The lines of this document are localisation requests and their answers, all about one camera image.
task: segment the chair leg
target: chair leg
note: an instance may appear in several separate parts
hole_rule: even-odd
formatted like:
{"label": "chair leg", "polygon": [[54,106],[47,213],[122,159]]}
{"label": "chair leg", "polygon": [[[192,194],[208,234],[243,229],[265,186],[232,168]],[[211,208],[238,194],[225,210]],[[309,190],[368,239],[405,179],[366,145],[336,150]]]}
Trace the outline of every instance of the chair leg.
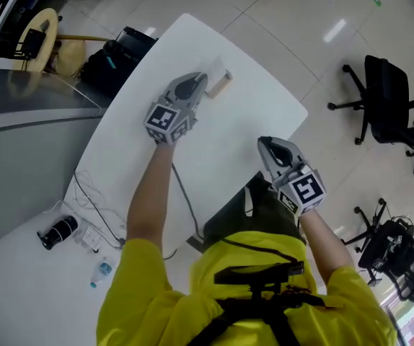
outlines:
{"label": "chair leg", "polygon": [[362,211],[362,209],[359,206],[356,206],[354,208],[355,214],[361,214],[361,217],[363,219],[364,224],[366,225],[367,230],[372,228],[371,223],[369,222],[368,218],[366,217],[366,214]]}
{"label": "chair leg", "polygon": [[385,212],[385,208],[387,207],[387,202],[383,199],[379,199],[379,205],[382,207],[377,215],[374,216],[372,221],[372,227],[375,229],[380,224],[380,219],[382,219],[383,213]]}
{"label": "chair leg", "polygon": [[354,143],[356,145],[361,145],[364,142],[364,139],[366,138],[366,132],[367,132],[367,125],[368,125],[368,123],[369,122],[367,121],[366,113],[364,113],[363,127],[361,129],[361,137],[354,139]]}
{"label": "chair leg", "polygon": [[354,81],[354,84],[356,85],[356,87],[358,87],[358,90],[361,94],[363,94],[366,91],[366,88],[364,87],[364,85],[361,83],[361,81],[359,81],[358,76],[356,75],[356,73],[354,73],[354,70],[348,65],[345,64],[342,67],[343,71],[346,73],[349,73],[351,78]]}
{"label": "chair leg", "polygon": [[371,236],[369,235],[369,236],[368,236],[368,237],[366,237],[366,239],[364,240],[363,246],[362,246],[361,248],[356,247],[356,248],[354,249],[354,251],[356,251],[358,254],[359,254],[360,252],[363,252],[363,251],[366,249],[367,244],[368,244],[370,241],[371,241]]}
{"label": "chair leg", "polygon": [[365,231],[365,232],[363,232],[362,234],[359,234],[358,236],[356,236],[356,237],[354,237],[354,238],[352,238],[351,240],[349,240],[349,241],[345,241],[345,240],[341,240],[342,241],[342,243],[345,245],[345,246],[348,246],[348,245],[350,245],[350,244],[354,244],[355,242],[357,242],[357,241],[360,241],[360,240],[362,240],[362,239],[365,239],[366,237],[368,237],[368,236],[370,236],[371,235],[371,232],[370,231]]}
{"label": "chair leg", "polygon": [[364,105],[364,100],[347,102],[346,104],[339,104],[339,105],[335,105],[333,102],[329,102],[327,104],[327,108],[329,110],[337,110],[337,109],[343,109],[345,107],[361,107],[363,105]]}
{"label": "chair leg", "polygon": [[[369,220],[367,219],[366,214],[364,214],[364,212],[361,210],[361,208],[359,206],[356,206],[354,208],[354,212],[356,214],[361,214],[363,222],[366,225],[366,231],[363,232],[362,234],[359,234],[358,236],[352,238],[349,241],[345,241],[345,240],[341,240],[341,241],[345,246],[348,246],[349,244],[353,244],[354,242],[360,241],[362,239],[366,239],[366,241],[363,244],[363,247],[365,248],[365,245],[367,245],[366,242],[370,241],[370,236],[372,234],[372,225],[369,223]],[[356,252],[361,252],[358,247],[356,247]]]}

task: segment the wooden block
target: wooden block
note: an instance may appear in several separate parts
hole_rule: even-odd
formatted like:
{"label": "wooden block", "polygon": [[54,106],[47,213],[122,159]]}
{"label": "wooden block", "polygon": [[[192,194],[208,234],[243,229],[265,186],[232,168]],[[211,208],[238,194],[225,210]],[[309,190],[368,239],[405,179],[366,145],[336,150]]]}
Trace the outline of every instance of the wooden block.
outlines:
{"label": "wooden block", "polygon": [[208,76],[206,94],[211,99],[214,99],[221,91],[223,91],[233,79],[231,72],[225,68],[220,57],[213,61],[206,73]]}

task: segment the black harness strap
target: black harness strap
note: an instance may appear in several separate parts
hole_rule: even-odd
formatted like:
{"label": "black harness strap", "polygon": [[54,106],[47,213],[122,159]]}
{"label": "black harness strap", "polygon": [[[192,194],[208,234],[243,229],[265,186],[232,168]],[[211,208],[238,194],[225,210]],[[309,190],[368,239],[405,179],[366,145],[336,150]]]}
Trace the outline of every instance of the black harness strap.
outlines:
{"label": "black harness strap", "polygon": [[259,252],[267,252],[269,254],[278,255],[279,257],[282,257],[285,260],[288,260],[289,262],[298,262],[297,259],[290,255],[283,254],[282,252],[275,250],[275,249],[266,249],[265,247],[256,247],[256,246],[250,246],[247,244],[241,244],[240,242],[230,241],[228,239],[221,239],[223,242],[226,242],[227,244],[243,247],[244,249],[250,249],[253,251],[259,251]]}
{"label": "black harness strap", "polygon": [[188,346],[207,346],[225,333],[226,329],[244,319],[262,319],[274,333],[279,345],[298,346],[299,341],[292,332],[284,310],[299,308],[303,303],[312,306],[325,306],[324,301],[308,293],[282,293],[270,300],[234,299],[217,300],[223,308],[222,315],[217,316],[201,333],[191,340]]}

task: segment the cable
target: cable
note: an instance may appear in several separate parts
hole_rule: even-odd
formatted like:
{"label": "cable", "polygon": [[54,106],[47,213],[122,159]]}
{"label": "cable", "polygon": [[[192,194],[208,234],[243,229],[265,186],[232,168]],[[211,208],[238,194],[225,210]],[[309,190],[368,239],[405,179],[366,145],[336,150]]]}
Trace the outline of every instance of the cable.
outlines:
{"label": "cable", "polygon": [[94,209],[97,211],[98,215],[101,217],[101,219],[103,220],[103,222],[105,223],[107,229],[109,229],[109,232],[113,235],[113,237],[115,238],[115,240],[117,242],[119,242],[119,244],[122,244],[122,239],[119,239],[113,232],[113,230],[111,229],[111,227],[109,227],[109,224],[107,224],[107,221],[105,219],[105,217],[103,217],[103,215],[101,214],[101,212],[98,210],[97,206],[94,204],[93,200],[88,196],[88,194],[84,191],[84,189],[82,188],[82,186],[79,183],[79,180],[77,179],[77,175],[76,172],[74,171],[74,179],[76,180],[77,185],[79,186],[80,190],[82,191],[82,193],[87,197],[87,199],[89,199],[89,202],[93,205]]}
{"label": "cable", "polygon": [[70,211],[73,211],[77,216],[79,216],[80,217],[80,219],[82,219],[83,221],[85,221],[85,222],[87,222],[87,224],[89,224],[90,226],[92,226],[94,229],[96,229],[97,230],[97,232],[98,232],[98,234],[113,248],[113,249],[116,249],[116,250],[122,250],[122,246],[120,246],[120,247],[117,247],[117,246],[114,246],[112,243],[111,243],[111,241],[106,237],[106,235],[104,234],[104,232],[101,230],[101,228],[100,227],[98,227],[98,226],[96,226],[96,225],[94,225],[91,221],[89,221],[88,219],[86,219],[86,218],[84,218],[84,217],[82,217],[74,208],[72,208],[66,201],[64,201],[64,200],[61,200],[61,202],[64,204],[64,205],[66,205],[67,207],[68,207],[68,209],[70,210]]}
{"label": "cable", "polygon": [[[87,188],[87,190],[89,191],[89,197],[91,197],[91,199],[93,199],[93,201],[94,201],[94,203],[97,207],[100,207],[100,203],[101,203],[101,202],[97,202],[98,197],[102,199],[103,204],[105,204],[105,205],[107,204],[105,196],[93,185],[92,178],[89,175],[88,171],[77,172],[77,177],[79,179],[80,179],[80,177],[85,178],[86,182],[84,182],[83,180],[81,181],[82,187]],[[92,194],[90,193],[90,190],[92,192],[98,194],[98,197],[92,196]],[[74,200],[76,201],[76,204],[78,206],[80,206],[81,208],[86,209],[86,210],[94,210],[93,206],[88,207],[88,205],[90,204],[90,201],[87,198],[84,199],[84,202],[80,201],[79,194],[77,193],[77,183],[74,183]],[[119,218],[119,220],[124,225],[126,225],[126,220],[124,218],[122,218],[115,210],[100,207],[100,211],[109,211],[109,212],[113,213],[115,216],[117,216]]]}
{"label": "cable", "polygon": [[175,254],[177,253],[177,250],[178,249],[175,249],[175,251],[173,252],[173,254],[170,255],[169,257],[165,257],[164,260],[172,259],[175,256]]}
{"label": "cable", "polygon": [[377,209],[379,208],[380,203],[377,203],[377,206],[375,207],[374,216],[377,216]]}
{"label": "cable", "polygon": [[393,218],[392,218],[392,215],[391,215],[391,213],[389,212],[389,208],[388,208],[388,205],[386,205],[386,208],[387,208],[387,212],[388,212],[389,218],[390,218],[390,219],[393,219]]}
{"label": "cable", "polygon": [[43,211],[42,213],[43,214],[48,214],[48,213],[51,213],[52,211],[54,211],[55,210],[55,208],[58,206],[58,204],[61,202],[62,200],[58,200],[57,202],[56,202],[56,204],[50,209],[50,210],[46,210],[46,211]]}
{"label": "cable", "polygon": [[198,220],[195,218],[193,206],[191,205],[191,202],[190,202],[190,199],[188,197],[188,194],[186,193],[185,187],[183,186],[183,183],[181,182],[180,175],[178,174],[177,168],[175,168],[175,164],[173,164],[173,163],[172,163],[172,169],[173,169],[173,172],[175,173],[178,184],[180,185],[181,192],[183,193],[183,196],[185,196],[185,200],[186,200],[186,203],[188,204],[188,207],[190,209],[191,216],[193,217],[195,232],[197,233],[197,235],[200,238],[204,239],[201,236],[201,233],[199,232],[199,224],[198,224]]}

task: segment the tiled floor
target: tiled floor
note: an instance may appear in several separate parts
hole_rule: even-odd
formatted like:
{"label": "tiled floor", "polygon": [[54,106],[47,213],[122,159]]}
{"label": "tiled floor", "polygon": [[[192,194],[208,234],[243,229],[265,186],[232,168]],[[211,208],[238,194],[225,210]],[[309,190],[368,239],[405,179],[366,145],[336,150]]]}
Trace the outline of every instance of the tiled floor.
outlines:
{"label": "tiled floor", "polygon": [[362,229],[353,208],[360,205],[370,217],[380,197],[391,214],[414,221],[414,159],[405,157],[405,147],[380,145],[369,133],[356,146],[362,114],[326,108],[358,99],[341,66],[351,64],[364,80],[367,54],[403,69],[414,98],[414,0],[377,1],[380,6],[374,0],[68,0],[60,28],[112,37],[128,25],[160,37],[187,12],[222,33],[308,109],[292,139],[327,186],[321,214],[347,238]]}

